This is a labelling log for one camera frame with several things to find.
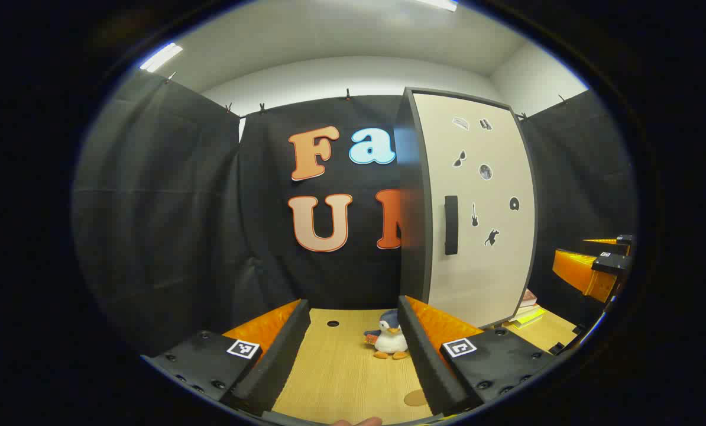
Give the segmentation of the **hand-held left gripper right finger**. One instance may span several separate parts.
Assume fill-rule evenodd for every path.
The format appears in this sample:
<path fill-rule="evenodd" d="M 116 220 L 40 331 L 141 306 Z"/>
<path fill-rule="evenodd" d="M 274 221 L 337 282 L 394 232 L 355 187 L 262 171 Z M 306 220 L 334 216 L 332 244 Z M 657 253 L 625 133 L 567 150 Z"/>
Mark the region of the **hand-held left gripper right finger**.
<path fill-rule="evenodd" d="M 480 331 L 409 296 L 399 296 L 398 318 L 434 414 L 490 404 L 529 383 L 554 359 L 507 327 Z"/>

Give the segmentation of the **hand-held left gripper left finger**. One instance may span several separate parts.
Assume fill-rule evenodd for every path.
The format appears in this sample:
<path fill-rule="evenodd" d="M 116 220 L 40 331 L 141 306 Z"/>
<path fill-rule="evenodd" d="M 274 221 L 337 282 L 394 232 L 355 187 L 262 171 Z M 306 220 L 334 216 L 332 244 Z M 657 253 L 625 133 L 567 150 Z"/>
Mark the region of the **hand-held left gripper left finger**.
<path fill-rule="evenodd" d="M 222 334 L 197 331 L 143 359 L 194 393 L 259 416 L 285 388 L 310 322 L 309 302 L 297 299 Z"/>

